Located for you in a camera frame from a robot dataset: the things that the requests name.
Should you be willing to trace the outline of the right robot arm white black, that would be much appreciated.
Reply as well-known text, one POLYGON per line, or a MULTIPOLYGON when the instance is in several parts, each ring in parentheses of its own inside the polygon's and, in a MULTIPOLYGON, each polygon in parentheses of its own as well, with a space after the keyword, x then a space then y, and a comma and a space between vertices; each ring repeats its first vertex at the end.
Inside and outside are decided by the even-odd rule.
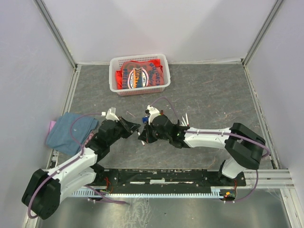
POLYGON ((172 123, 163 114, 144 117, 144 129, 138 139, 145 143, 166 140, 176 148, 217 148, 229 153, 217 174, 218 182, 227 186, 246 169, 258 170, 261 160, 269 155, 264 138, 241 123, 230 128, 208 130, 189 126, 188 118, 172 123))

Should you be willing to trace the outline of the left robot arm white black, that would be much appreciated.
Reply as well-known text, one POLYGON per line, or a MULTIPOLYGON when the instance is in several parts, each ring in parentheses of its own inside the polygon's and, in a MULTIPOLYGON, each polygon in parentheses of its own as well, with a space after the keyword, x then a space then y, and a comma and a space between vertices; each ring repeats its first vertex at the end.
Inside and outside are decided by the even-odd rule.
POLYGON ((79 188, 90 183, 101 185, 105 174, 98 162, 109 153, 111 145, 121 138, 130 137, 140 127, 139 123, 129 122, 121 116, 106 118, 76 155, 52 169, 36 170, 21 199, 28 207, 28 217, 47 219, 65 198, 79 188))

